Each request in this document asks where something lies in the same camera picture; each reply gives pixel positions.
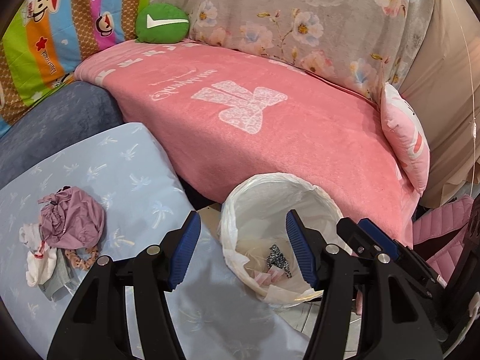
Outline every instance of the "pink stripe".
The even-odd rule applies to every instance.
[[[90,9],[92,12],[92,21],[94,28],[94,37],[97,41],[99,50],[105,50],[109,47],[112,47],[116,44],[115,42],[115,33],[113,31],[105,32],[105,19],[100,21],[100,24],[97,24],[97,21],[100,15],[103,15],[104,12],[101,12],[102,0],[90,0]]]

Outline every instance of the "silver screw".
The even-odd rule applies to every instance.
[[[390,262],[390,256],[385,253],[380,253],[377,258],[382,264],[388,264]]]
[[[338,246],[335,244],[328,244],[325,247],[325,250],[327,251],[327,253],[330,253],[330,254],[337,254],[340,251]]]
[[[99,266],[106,266],[109,263],[110,259],[108,256],[100,256],[97,259],[97,264]]]
[[[151,256],[154,256],[160,252],[160,247],[158,245],[149,246],[147,249],[147,253]]]

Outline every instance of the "gray-blue cushion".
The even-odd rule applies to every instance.
[[[60,150],[121,124],[117,102],[104,89],[82,81],[61,88],[0,139],[0,188]]]

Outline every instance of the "trash can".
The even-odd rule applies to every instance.
[[[342,213],[318,186],[287,173],[255,175],[238,185],[222,206],[220,241],[227,266],[259,299],[294,306],[321,296],[303,280],[285,220],[297,210],[304,225],[328,243],[351,249],[337,235]]]

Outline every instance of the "red star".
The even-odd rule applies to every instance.
[[[35,46],[37,46],[37,51],[44,50],[46,48],[45,47],[46,42],[47,42],[47,39],[45,39],[44,37],[40,37],[39,41],[35,43]]]

